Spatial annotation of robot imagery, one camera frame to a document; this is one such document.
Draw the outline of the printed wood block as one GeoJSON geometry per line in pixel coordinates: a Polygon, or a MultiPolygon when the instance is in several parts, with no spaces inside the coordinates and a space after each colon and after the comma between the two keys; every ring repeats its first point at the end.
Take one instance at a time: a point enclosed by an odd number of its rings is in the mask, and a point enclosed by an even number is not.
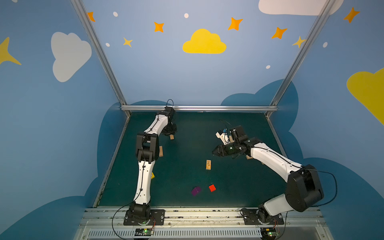
{"type": "Polygon", "coordinates": [[[211,169],[212,169],[212,161],[206,160],[206,170],[211,170],[211,169]]]}

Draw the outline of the light wood block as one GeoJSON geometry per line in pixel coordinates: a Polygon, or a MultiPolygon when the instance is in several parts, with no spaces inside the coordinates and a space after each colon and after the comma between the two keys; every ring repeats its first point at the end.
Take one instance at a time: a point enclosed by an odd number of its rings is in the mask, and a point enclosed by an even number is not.
{"type": "Polygon", "coordinates": [[[159,157],[163,157],[164,154],[163,154],[163,147],[162,146],[159,146],[159,157]]]}

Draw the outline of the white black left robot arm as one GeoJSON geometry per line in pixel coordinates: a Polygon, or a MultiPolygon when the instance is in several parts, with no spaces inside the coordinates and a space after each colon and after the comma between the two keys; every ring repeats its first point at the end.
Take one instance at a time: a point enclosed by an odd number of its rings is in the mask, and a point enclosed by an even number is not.
{"type": "Polygon", "coordinates": [[[177,132],[177,126],[172,122],[174,113],[173,107],[165,107],[156,114],[154,121],[146,130],[137,134],[135,155],[139,175],[136,193],[129,208],[129,223],[144,225],[150,221],[150,188],[153,168],[160,156],[159,135],[170,136],[177,132]]]}

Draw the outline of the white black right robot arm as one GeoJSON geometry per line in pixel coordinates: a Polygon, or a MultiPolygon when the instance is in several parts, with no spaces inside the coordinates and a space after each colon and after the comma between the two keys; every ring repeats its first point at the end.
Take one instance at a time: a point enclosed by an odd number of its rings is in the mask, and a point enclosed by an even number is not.
{"type": "Polygon", "coordinates": [[[285,193],[259,205],[257,219],[262,225],[269,224],[273,217],[283,212],[304,212],[324,198],[318,171],[314,166],[296,163],[272,150],[256,137],[249,138],[242,126],[219,130],[216,137],[222,144],[215,147],[213,155],[245,155],[260,161],[287,183],[285,193]]]}

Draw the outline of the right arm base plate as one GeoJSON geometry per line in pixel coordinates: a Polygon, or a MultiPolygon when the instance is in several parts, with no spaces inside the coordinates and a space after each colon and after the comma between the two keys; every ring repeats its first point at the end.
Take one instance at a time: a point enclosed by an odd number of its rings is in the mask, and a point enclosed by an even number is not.
{"type": "Polygon", "coordinates": [[[282,214],[270,216],[266,211],[259,209],[240,209],[245,225],[283,225],[282,214]]]}

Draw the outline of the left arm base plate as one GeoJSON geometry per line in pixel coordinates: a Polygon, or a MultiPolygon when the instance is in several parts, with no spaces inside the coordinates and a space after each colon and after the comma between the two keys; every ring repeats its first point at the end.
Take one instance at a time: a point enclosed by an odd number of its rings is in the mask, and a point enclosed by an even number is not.
{"type": "Polygon", "coordinates": [[[165,210],[154,209],[143,213],[134,213],[128,210],[124,219],[124,226],[162,226],[165,220],[165,210]]]}

